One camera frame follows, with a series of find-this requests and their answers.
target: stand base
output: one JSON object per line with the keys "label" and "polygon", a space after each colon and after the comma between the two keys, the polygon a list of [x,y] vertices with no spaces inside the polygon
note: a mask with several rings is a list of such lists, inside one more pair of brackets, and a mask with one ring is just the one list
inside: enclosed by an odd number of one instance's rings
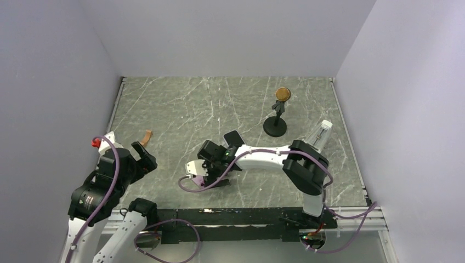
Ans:
{"label": "stand base", "polygon": [[274,126],[275,120],[276,116],[266,119],[263,123],[263,130],[271,137],[281,137],[287,131],[287,124],[283,119],[279,118],[277,125]]}

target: black stand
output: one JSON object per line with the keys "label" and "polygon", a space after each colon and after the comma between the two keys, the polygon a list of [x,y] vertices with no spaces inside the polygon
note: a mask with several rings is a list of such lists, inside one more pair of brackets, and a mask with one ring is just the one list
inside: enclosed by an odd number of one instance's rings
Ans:
{"label": "black stand", "polygon": [[287,124],[281,119],[281,115],[284,112],[284,102],[276,101],[276,104],[271,108],[276,110],[276,116],[269,117],[265,120],[263,123],[263,130],[271,137],[281,137],[287,131]]}

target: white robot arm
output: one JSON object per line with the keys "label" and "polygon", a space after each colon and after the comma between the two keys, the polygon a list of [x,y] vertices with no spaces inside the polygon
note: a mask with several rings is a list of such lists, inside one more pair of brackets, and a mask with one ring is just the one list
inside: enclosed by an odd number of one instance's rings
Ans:
{"label": "white robot arm", "polygon": [[318,221],[323,211],[323,185],[326,176],[320,167],[328,167],[328,160],[320,153],[329,138],[331,128],[331,122],[323,121],[305,142],[295,140],[291,145],[281,147],[247,146],[237,132],[236,135],[228,136],[228,148],[206,141],[197,154],[201,160],[187,163],[186,172],[192,175],[193,181],[200,187],[209,188],[213,184],[216,187],[229,183],[227,179],[218,179],[229,172],[227,167],[237,157],[239,158],[230,170],[283,170],[303,192],[303,212]]}
{"label": "white robot arm", "polygon": [[[119,204],[120,197],[123,196],[128,185],[157,168],[155,157],[150,155],[140,143],[131,144],[140,156],[140,160],[136,161],[129,150],[115,141],[113,132],[106,134],[105,138],[106,140],[103,141],[92,142],[94,147],[99,148],[98,168],[87,177],[81,187],[74,190],[71,196],[68,211],[69,230],[61,258],[63,263],[119,262],[121,253],[126,251],[121,248],[132,244],[137,234],[148,224],[158,222],[156,204],[137,198],[129,205],[121,226],[96,254],[97,245],[108,217],[113,208]],[[116,182],[113,177],[117,169],[115,153],[110,149],[107,140],[116,148],[119,160],[119,175]],[[96,211],[100,203],[104,205]]]}

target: gray marble surface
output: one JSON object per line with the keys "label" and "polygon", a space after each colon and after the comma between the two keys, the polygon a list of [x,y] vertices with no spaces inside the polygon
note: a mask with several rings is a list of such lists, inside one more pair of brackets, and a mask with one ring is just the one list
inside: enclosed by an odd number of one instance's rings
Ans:
{"label": "gray marble surface", "polygon": [[[292,92],[282,115],[288,131],[280,138],[266,135],[262,125],[275,114],[275,91]],[[158,169],[132,184],[121,206],[135,198],[152,200],[159,208],[254,208],[302,205],[302,194],[281,171],[233,172],[231,185],[201,193],[181,190],[186,162],[197,159],[205,140],[223,144],[223,134],[237,129],[250,146],[289,145],[305,139],[323,119],[333,132],[323,155],[330,161],[334,184],[328,205],[366,205],[339,109],[328,78],[306,77],[131,77],[127,78],[112,130],[118,142],[130,147],[146,129],[154,132],[147,150]],[[186,180],[186,187],[196,188]]]}

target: gray wall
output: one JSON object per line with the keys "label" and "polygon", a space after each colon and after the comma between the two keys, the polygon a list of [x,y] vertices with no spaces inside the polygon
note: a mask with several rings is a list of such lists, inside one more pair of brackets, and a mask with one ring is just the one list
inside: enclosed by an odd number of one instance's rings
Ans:
{"label": "gray wall", "polygon": [[463,262],[465,2],[378,0],[336,77],[400,262]]}
{"label": "gray wall", "polygon": [[58,261],[118,87],[78,2],[1,1],[1,262]]}
{"label": "gray wall", "polygon": [[335,76],[375,0],[81,0],[124,76]]}

